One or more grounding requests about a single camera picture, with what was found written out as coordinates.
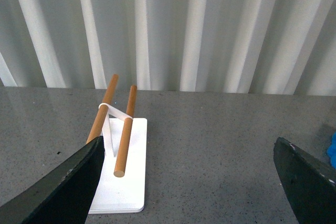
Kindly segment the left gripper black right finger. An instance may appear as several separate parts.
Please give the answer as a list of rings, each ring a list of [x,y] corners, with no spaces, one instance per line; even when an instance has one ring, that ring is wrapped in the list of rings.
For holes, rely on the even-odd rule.
[[[299,223],[335,223],[335,169],[285,138],[274,145],[274,164]]]

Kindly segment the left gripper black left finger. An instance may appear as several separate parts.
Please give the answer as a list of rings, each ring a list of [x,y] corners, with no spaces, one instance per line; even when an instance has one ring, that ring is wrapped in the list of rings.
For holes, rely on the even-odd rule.
[[[85,223],[103,162],[99,136],[1,206],[1,223]]]

